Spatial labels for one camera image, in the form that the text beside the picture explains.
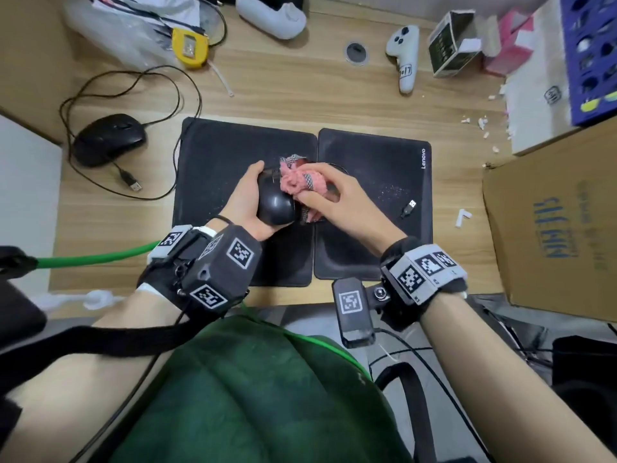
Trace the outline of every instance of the yellow tape measure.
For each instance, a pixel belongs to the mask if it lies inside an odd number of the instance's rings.
[[[172,50],[186,68],[201,68],[208,57],[208,37],[186,29],[174,28]]]

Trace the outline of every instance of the person's left hand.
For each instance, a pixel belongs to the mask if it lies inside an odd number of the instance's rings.
[[[285,227],[269,226],[257,218],[257,205],[259,203],[257,176],[262,170],[264,170],[262,160],[251,164],[220,212],[221,216],[225,216],[234,224],[242,226],[260,242],[272,237],[276,231]]]

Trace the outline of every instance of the computer mouse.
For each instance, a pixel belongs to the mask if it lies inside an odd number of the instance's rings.
[[[281,170],[268,168],[257,178],[259,204],[257,217],[271,226],[280,226],[297,221],[302,216],[300,203],[281,190]]]
[[[84,167],[98,167],[146,142],[146,129],[125,113],[104,116],[75,136],[72,155]]]

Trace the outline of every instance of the green cord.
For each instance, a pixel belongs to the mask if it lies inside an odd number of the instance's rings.
[[[362,367],[362,364],[360,364],[355,357],[353,357],[350,353],[344,351],[344,350],[340,350],[339,348],[332,346],[332,344],[328,344],[325,341],[321,341],[318,340],[317,338],[313,338],[312,336],[304,336],[303,334],[299,334],[299,333],[293,333],[292,331],[289,330],[285,330],[285,328],[279,327],[277,325],[274,325],[273,323],[270,322],[265,322],[261,319],[256,318],[252,312],[250,312],[249,308],[247,307],[247,305],[242,302],[240,303],[240,307],[242,308],[242,310],[244,311],[244,313],[247,315],[247,317],[257,323],[261,323],[262,325],[266,325],[267,327],[272,327],[275,330],[279,330],[282,332],[282,334],[286,335],[286,336],[290,336],[291,338],[297,338],[298,340],[303,340],[303,341],[307,341],[307,342],[312,342],[313,344],[316,344],[317,346],[321,346],[322,348],[326,348],[327,350],[330,350],[332,352],[334,352],[335,354],[338,354],[339,356],[341,356],[343,359],[345,359],[346,361],[350,362],[351,364],[353,364],[354,366],[356,366],[360,372],[362,372],[366,378],[369,381],[373,381],[373,377],[371,377],[371,375],[368,373],[368,371]]]
[[[134,247],[132,249],[124,250],[122,252],[111,252],[100,255],[87,255],[84,257],[52,257],[52,258],[39,258],[36,268],[67,268],[67,267],[80,267],[83,265],[96,265],[99,263],[110,263],[118,260],[124,260],[125,258],[136,257],[146,252],[151,251],[158,245],[158,242],[152,242],[141,247]]]

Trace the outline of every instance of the hand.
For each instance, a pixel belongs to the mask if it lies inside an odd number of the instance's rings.
[[[313,191],[297,194],[297,199],[318,210],[332,224],[358,239],[373,255],[381,257],[396,241],[406,237],[366,195],[355,177],[326,163],[305,164],[300,169],[316,170],[332,182],[340,195],[324,198]]]
[[[225,216],[234,224],[242,226],[260,242],[272,237],[276,231],[285,227],[269,226],[257,218],[257,205],[259,203],[257,176],[262,170],[264,170],[262,160],[251,164],[220,212],[221,216]],[[207,224],[208,227],[217,231],[222,230],[226,225],[224,221],[218,219],[212,219]]]

